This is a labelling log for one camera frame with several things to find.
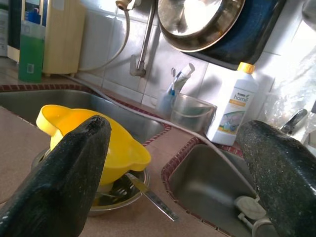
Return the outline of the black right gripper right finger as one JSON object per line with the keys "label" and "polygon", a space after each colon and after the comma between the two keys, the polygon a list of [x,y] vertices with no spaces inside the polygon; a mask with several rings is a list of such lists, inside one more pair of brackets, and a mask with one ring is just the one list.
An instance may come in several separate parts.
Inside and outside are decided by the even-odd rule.
{"label": "black right gripper right finger", "polygon": [[314,237],[315,156],[296,139],[259,120],[241,125],[236,141],[278,235]]}

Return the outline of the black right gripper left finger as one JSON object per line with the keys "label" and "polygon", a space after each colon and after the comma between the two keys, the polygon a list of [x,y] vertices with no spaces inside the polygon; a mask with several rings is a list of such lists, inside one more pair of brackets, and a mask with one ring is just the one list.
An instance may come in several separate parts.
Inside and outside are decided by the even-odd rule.
{"label": "black right gripper left finger", "polygon": [[1,208],[1,236],[79,236],[99,186],[110,136],[110,123],[101,116],[88,118],[64,136]]}

